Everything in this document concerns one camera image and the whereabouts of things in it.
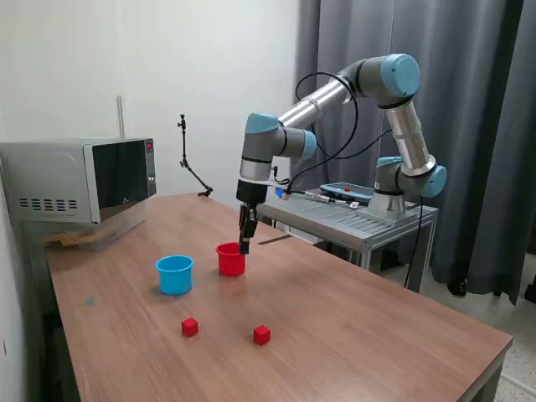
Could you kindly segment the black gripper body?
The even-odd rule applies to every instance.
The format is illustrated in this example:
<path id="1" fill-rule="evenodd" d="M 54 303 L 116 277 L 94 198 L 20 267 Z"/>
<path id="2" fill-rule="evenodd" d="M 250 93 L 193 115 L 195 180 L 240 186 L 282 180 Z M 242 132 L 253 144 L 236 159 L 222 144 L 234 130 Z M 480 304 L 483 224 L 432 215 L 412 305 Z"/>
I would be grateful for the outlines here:
<path id="1" fill-rule="evenodd" d="M 236 198 L 248 206 L 263 204 L 266 200 L 266 185 L 238 180 Z"/>

